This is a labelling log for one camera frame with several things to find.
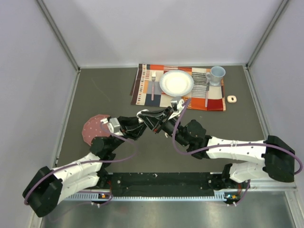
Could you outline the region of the beige square ring object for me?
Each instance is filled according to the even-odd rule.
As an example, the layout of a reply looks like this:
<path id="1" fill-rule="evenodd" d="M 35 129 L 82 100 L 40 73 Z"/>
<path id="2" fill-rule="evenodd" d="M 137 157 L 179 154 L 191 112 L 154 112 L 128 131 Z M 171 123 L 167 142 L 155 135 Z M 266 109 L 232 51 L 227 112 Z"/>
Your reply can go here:
<path id="1" fill-rule="evenodd" d="M 234 96 L 234 95 L 229 95 L 229 96 L 227 96 L 227 102 L 228 103 L 236 103 L 237 102 L 237 98 L 236 98 L 236 96 Z"/>

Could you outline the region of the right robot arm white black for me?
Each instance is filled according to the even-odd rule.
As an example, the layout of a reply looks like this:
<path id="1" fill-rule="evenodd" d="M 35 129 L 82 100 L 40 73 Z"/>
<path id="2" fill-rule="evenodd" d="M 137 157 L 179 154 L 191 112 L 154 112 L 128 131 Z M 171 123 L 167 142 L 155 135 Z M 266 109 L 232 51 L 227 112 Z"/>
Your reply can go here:
<path id="1" fill-rule="evenodd" d="M 279 137 L 269 135 L 266 140 L 255 142 L 220 139 L 207 135 L 196 120 L 181 125 L 181 117 L 172 109 L 143 110 L 137 114 L 139 121 L 154 133 L 164 131 L 172 137 L 173 144 L 187 147 L 187 153 L 197 159 L 236 160 L 222 172 L 221 180 L 227 188 L 265 177 L 285 183 L 295 180 L 295 152 Z"/>

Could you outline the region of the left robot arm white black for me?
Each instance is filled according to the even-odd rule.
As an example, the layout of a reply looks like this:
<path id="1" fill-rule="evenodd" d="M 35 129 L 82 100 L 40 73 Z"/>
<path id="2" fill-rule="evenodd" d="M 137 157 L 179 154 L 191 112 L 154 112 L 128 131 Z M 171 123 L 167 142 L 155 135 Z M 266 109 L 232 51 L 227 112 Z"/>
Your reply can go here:
<path id="1" fill-rule="evenodd" d="M 82 129 L 89 148 L 83 158 L 65 166 L 38 170 L 22 193 L 25 205 L 41 218 L 61 201 L 87 188 L 103 188 L 108 177 L 105 168 L 116 162 L 114 150 L 124 142 L 133 144 L 143 134 L 146 125 L 137 117 L 91 117 Z"/>

